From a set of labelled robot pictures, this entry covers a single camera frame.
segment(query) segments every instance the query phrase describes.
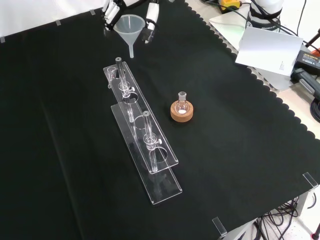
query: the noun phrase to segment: white card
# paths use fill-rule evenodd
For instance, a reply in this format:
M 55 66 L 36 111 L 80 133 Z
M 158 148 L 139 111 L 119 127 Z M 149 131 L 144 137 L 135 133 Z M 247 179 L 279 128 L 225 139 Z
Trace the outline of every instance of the white card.
M 289 77 L 302 43 L 297 36 L 248 26 L 235 62 Z

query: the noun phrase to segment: yellow device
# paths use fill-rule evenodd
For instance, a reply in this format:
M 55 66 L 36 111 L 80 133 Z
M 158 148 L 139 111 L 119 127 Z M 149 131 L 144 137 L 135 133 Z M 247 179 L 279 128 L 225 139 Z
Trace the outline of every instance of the yellow device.
M 241 7 L 241 2 L 239 0 L 219 0 L 218 3 L 220 5 L 232 8 L 234 10 L 238 10 Z M 228 10 L 225 7 L 219 6 L 221 13 L 225 14 L 230 12 L 230 10 Z

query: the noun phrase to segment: test tube holder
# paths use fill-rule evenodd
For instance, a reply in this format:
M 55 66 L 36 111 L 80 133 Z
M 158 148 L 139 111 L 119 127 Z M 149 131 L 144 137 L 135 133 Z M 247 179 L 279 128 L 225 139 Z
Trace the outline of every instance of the test tube holder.
M 182 193 L 171 169 L 178 159 L 127 63 L 115 60 L 103 69 L 118 102 L 111 110 L 151 203 L 158 204 Z

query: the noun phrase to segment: black tablecloth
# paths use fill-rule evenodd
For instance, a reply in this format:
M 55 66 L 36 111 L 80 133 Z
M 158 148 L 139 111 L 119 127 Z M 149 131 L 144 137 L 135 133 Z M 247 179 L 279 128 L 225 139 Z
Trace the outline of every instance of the black tablecloth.
M 129 12 L 143 17 L 147 8 Z M 14 198 L 8 209 L 26 204 L 5 215 L 25 217 L 18 227 L 5 223 L 15 234 L 36 224 L 69 233 L 78 222 L 84 239 L 215 239 L 213 218 L 231 231 L 309 190 L 305 172 L 320 181 L 319 141 L 268 87 L 234 63 L 184 1 L 162 1 L 158 24 L 151 44 L 137 40 L 133 59 L 118 34 L 106 34 L 99 14 L 89 12 L 6 38 L 0 168 L 7 191 L 29 196 L 6 194 L 5 201 Z M 110 109 L 116 100 L 103 68 L 116 57 L 128 63 L 179 159 L 173 169 L 183 193 L 156 206 Z M 194 107 L 187 123 L 170 117 L 180 91 Z M 7 128 L 10 121 L 15 125 Z M 32 211 L 36 223 L 27 221 Z M 44 214 L 51 222 L 42 221 Z M 4 236 L 14 234 L 8 229 Z

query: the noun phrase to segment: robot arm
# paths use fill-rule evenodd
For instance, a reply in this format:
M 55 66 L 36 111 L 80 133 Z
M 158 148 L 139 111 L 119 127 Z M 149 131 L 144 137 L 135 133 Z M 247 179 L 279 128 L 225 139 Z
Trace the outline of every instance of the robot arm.
M 111 31 L 126 9 L 137 7 L 145 1 L 150 1 L 146 14 L 145 43 L 152 40 L 159 16 L 159 0 L 106 0 L 102 8 L 104 25 Z

